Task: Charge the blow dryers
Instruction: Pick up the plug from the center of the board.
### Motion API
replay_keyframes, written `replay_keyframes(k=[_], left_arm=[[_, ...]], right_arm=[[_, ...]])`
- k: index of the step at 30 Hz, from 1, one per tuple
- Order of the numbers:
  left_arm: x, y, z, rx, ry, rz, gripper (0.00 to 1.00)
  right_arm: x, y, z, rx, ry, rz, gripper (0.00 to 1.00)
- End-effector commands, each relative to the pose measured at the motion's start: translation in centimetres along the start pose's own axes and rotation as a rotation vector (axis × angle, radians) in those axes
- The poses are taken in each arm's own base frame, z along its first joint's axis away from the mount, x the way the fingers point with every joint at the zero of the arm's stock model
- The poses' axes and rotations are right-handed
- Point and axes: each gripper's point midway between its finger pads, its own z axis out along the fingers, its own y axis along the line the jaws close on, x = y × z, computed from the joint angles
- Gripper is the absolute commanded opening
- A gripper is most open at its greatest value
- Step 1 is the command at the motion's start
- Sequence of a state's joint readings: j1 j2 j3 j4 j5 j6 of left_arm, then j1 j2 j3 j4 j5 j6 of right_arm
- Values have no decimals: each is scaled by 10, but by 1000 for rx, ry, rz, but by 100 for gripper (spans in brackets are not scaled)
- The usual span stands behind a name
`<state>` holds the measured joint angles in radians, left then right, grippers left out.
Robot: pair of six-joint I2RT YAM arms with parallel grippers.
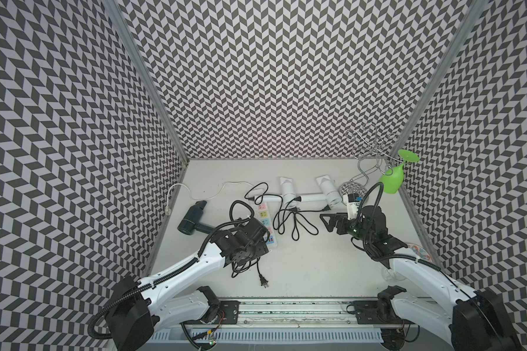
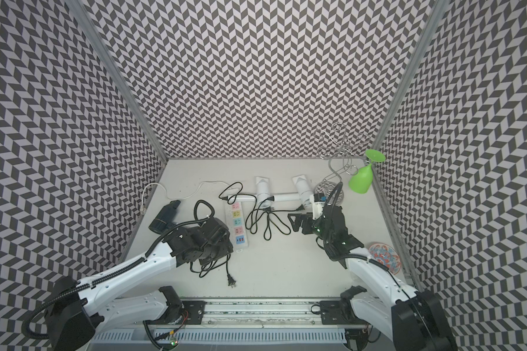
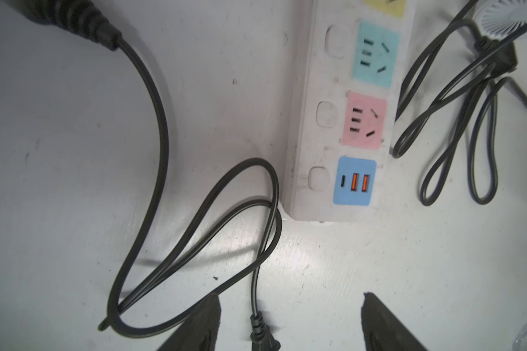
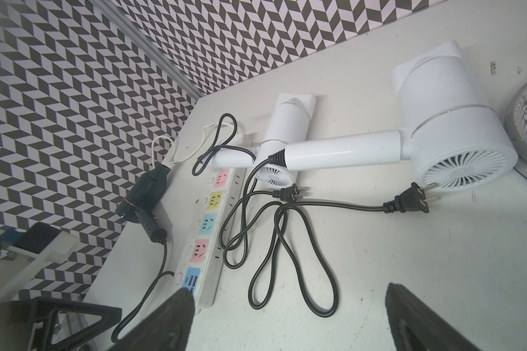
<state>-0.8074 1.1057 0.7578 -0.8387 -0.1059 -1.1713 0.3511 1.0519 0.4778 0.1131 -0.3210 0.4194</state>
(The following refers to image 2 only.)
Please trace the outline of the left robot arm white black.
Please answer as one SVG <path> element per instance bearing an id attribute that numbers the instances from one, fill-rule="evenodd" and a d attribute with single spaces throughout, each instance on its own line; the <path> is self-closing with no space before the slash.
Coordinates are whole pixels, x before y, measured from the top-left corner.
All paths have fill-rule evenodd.
<path id="1" fill-rule="evenodd" d="M 210 216 L 168 229 L 144 253 L 86 278 L 60 279 L 48 299 L 23 321 L 25 337 L 48 340 L 54 350 L 77 350 L 97 333 L 140 322 L 145 327 L 183 323 L 187 310 L 172 286 L 142 296 L 125 294 L 184 264 L 204 266 L 233 251 L 230 230 Z"/>

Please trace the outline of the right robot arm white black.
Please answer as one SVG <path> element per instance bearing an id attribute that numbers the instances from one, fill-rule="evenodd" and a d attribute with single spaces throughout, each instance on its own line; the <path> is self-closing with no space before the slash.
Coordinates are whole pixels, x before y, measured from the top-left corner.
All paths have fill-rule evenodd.
<path id="1" fill-rule="evenodd" d="M 348 232 L 339 206 L 326 205 L 318 215 L 288 215 L 293 231 L 314 234 L 328 258 L 355 274 L 362 285 L 341 293 L 333 306 L 321 304 L 327 324 L 365 323 L 397 350 L 456 350 L 452 329 L 438 297 L 398 279 Z"/>

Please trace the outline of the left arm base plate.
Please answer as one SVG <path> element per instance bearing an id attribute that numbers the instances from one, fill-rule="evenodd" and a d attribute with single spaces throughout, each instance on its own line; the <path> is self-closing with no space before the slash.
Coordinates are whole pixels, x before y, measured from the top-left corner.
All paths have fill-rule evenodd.
<path id="1" fill-rule="evenodd" d="M 205 314 L 206 301 L 185 301 L 180 306 L 169 306 L 162 316 L 156 320 L 148 320 L 151 325 L 200 325 Z"/>

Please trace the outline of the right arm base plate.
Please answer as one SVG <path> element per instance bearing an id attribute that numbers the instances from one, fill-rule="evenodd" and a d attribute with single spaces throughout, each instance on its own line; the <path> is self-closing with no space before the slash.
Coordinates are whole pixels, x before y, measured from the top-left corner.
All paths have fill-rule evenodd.
<path id="1" fill-rule="evenodd" d="M 327 326 L 384 326 L 389 321 L 386 309 L 371 298 L 326 300 L 319 302 L 321 322 Z"/>

